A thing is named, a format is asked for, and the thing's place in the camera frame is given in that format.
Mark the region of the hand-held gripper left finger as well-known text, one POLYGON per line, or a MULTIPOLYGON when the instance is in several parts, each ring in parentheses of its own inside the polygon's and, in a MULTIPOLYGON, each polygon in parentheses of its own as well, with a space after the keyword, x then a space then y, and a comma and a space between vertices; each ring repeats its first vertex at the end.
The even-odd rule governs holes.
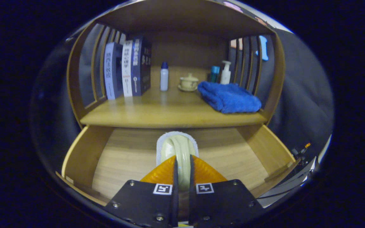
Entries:
POLYGON ((166 159, 152 173, 166 171, 166 180, 148 177, 128 180, 104 210, 123 222, 143 228, 172 228, 178 225, 178 163, 166 159))

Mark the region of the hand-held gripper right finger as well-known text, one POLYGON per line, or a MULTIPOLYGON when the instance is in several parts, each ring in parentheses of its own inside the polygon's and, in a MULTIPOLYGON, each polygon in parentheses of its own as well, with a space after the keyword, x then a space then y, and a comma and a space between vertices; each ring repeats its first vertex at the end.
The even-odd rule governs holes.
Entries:
POLYGON ((188 218, 193 227, 243 228, 265 212, 241 180, 227 180, 194 155, 190 162, 188 218))

